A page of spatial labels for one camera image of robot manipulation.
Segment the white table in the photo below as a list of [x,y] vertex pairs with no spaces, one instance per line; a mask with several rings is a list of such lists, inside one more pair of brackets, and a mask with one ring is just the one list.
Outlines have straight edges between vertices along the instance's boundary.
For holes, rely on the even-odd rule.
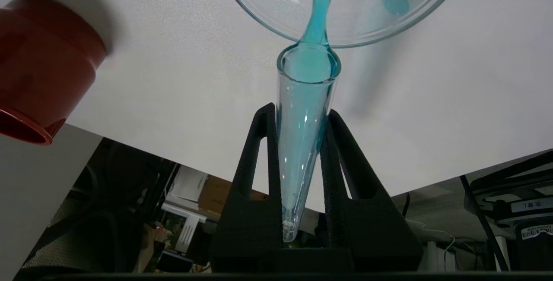
[[[67,122],[231,180],[290,42],[234,0],[58,1],[112,47]],[[338,51],[333,108],[390,195],[553,147],[552,25],[550,0],[446,0],[402,35]],[[319,168],[307,206],[324,208]]]

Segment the blue liquid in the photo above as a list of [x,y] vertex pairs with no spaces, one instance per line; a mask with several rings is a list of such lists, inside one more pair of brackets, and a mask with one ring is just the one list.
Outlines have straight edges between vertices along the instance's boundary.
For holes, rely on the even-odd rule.
[[313,0],[302,39],[278,60],[277,140],[285,242],[298,231],[340,73],[340,60],[326,36],[329,5],[330,0]]
[[382,4],[384,4],[388,12],[396,16],[403,16],[405,13],[409,12],[408,0],[382,0]]

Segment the red cup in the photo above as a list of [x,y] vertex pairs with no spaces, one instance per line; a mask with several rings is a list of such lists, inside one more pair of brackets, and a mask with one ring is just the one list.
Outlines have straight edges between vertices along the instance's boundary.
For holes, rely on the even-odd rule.
[[0,133],[50,145],[106,52],[81,17],[52,0],[0,9]]

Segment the conical glass tube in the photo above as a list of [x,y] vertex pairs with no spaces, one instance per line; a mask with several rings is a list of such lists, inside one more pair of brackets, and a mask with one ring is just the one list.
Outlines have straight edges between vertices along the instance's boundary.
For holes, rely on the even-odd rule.
[[277,67],[276,133],[283,237],[289,242],[296,237],[302,219],[340,74],[340,59],[328,46],[301,43],[284,49],[278,57]]

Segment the sticker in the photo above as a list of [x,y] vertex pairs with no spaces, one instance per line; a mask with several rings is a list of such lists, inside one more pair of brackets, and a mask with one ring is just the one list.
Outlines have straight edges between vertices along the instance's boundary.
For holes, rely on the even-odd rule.
[[542,232],[545,232],[546,234],[553,236],[553,224],[524,228],[523,230],[520,231],[520,235],[522,236],[522,240],[526,240],[526,239],[535,238],[539,236]]
[[553,208],[553,197],[511,203],[511,211],[513,213],[539,210],[541,208]]

